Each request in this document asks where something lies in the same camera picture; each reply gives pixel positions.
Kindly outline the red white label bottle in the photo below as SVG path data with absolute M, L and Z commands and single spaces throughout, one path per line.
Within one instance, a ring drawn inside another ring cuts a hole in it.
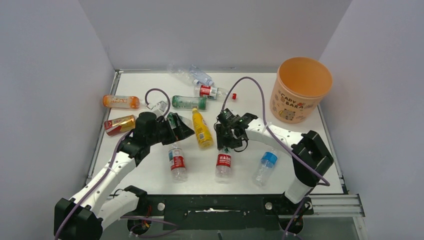
M 185 158 L 182 149 L 178 144 L 173 143 L 168 151 L 170 172 L 172 179 L 177 183 L 187 180 L 188 174 L 185 165 Z

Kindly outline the yellow juice bottle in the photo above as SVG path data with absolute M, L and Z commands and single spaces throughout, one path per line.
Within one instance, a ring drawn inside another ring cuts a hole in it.
M 199 147 L 201 149 L 212 147 L 214 144 L 213 137 L 204 117 L 197 108 L 192 109 L 192 122 Z

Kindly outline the red label water bottle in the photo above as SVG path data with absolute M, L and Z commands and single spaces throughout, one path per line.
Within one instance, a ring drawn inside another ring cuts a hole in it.
M 215 176 L 220 179 L 229 179 L 232 175 L 232 151 L 228 147 L 224 147 L 218 151 Z

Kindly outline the dark green label bottle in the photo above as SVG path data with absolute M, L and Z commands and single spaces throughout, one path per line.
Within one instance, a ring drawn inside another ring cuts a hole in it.
M 160 117 L 163 116 L 165 111 L 168 109 L 168 103 L 164 101 L 159 101 L 155 104 L 150 103 L 147 107 L 150 109 L 151 112 L 156 115 L 156 117 Z M 189 128 L 193 128 L 193 124 L 190 119 L 183 117 L 182 115 L 179 115 L 176 112 L 169 111 L 166 115 L 166 119 L 169 121 L 173 129 L 177 127 L 176 117 L 179 117 L 180 121 Z

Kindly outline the blue label water bottle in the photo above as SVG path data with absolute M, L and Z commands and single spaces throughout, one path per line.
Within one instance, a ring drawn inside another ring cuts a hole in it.
M 264 186 L 273 173 L 274 167 L 279 159 L 277 151 L 270 149 L 260 159 L 260 163 L 253 174 L 253 182 L 257 186 Z

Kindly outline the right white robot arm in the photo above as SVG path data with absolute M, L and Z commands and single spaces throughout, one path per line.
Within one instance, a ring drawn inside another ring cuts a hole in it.
M 321 136 L 310 130 L 307 133 L 290 131 L 262 118 L 245 113 L 240 116 L 228 108 L 216 117 L 215 132 L 218 149 L 237 149 L 243 142 L 256 141 L 292 158 L 294 177 L 281 199 L 282 209 L 289 214 L 301 207 L 301 200 L 318 183 L 334 164 L 334 158 Z

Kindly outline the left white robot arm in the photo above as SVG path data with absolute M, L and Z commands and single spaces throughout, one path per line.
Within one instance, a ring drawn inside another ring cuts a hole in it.
M 108 199 L 123 178 L 132 172 L 156 144 L 171 145 L 194 135 L 178 114 L 168 121 L 150 111 L 141 112 L 134 129 L 122 136 L 111 159 L 91 181 L 70 199 L 54 207 L 56 240 L 99 240 L 103 231 L 135 210 L 144 192 L 130 186 L 129 193 Z

